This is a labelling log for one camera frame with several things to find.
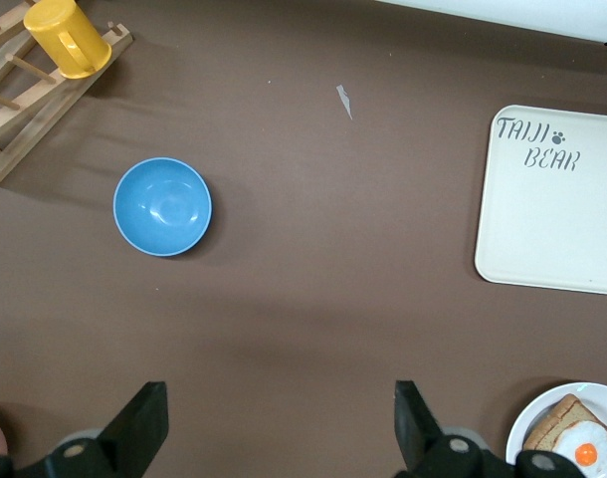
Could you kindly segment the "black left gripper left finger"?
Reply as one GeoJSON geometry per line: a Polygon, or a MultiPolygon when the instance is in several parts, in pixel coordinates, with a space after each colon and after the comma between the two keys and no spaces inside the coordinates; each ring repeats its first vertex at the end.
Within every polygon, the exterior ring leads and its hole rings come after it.
{"type": "Polygon", "coordinates": [[[34,477],[141,477],[168,435],[167,386],[148,382],[95,437],[62,443],[34,477]]]}

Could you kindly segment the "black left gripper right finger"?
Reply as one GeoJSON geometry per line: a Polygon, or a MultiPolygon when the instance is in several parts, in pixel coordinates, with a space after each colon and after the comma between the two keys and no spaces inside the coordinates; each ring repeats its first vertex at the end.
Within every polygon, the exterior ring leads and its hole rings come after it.
{"type": "Polygon", "coordinates": [[[438,424],[416,383],[398,380],[394,430],[405,468],[398,477],[513,477],[514,467],[461,433],[438,424]]]}

